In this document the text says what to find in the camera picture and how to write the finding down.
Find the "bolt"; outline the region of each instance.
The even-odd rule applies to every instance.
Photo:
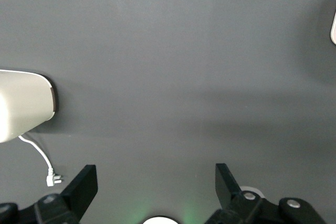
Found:
[[[46,196],[46,198],[43,200],[43,203],[44,204],[48,204],[50,202],[53,202],[54,199],[56,199],[56,196],[55,195],[48,195]]]
[[[301,206],[300,203],[298,203],[296,200],[293,199],[287,200],[287,204],[293,208],[299,208]]]
[[[248,200],[254,200],[256,198],[256,196],[253,193],[244,193],[244,197]]]
[[[9,208],[10,208],[9,205],[4,205],[0,207],[0,214],[3,214],[4,212],[6,212]]]

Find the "white cord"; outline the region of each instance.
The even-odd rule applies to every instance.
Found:
[[[54,168],[51,165],[50,160],[48,159],[47,155],[44,153],[44,151],[41,150],[40,147],[36,143],[34,143],[31,140],[25,139],[23,136],[19,136],[19,139],[21,139],[23,142],[26,142],[28,144],[31,144],[44,158],[44,160],[47,162],[48,165],[48,176],[47,176],[47,186],[54,186],[54,184],[59,184],[62,182],[61,176],[56,175],[54,173]]]
[[[31,144],[38,152],[40,152],[40,154],[42,155],[42,157],[44,158],[44,160],[47,162],[47,165],[49,167],[49,169],[53,169],[53,166],[51,165],[50,160],[48,159],[47,155],[44,153],[44,151],[41,150],[40,147],[38,147],[37,144],[35,144],[33,141],[25,139],[23,136],[19,136],[19,139],[21,139],[23,142],[29,143]]]

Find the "gray surface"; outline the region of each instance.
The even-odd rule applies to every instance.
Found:
[[[215,163],[336,220],[335,0],[0,0],[0,67],[43,73],[55,117],[0,147],[1,201],[30,205],[96,164],[82,223],[219,207]]]

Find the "screw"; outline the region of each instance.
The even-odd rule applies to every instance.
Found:
[[[254,200],[256,198],[256,196],[253,193],[244,193],[244,197],[248,200]]]
[[[301,206],[300,203],[298,203],[296,200],[293,200],[293,199],[287,200],[287,204],[290,207],[294,207],[294,208],[299,208]]]
[[[56,199],[55,195],[48,195],[46,196],[46,198],[43,200],[44,204],[48,204],[50,202],[53,202],[54,199]]]
[[[0,207],[0,214],[3,214],[4,212],[6,212],[9,209],[9,205],[4,205],[2,207]]]

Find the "white circle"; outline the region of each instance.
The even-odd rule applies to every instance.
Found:
[[[178,223],[166,217],[153,217],[145,221],[143,224],[178,224]]]

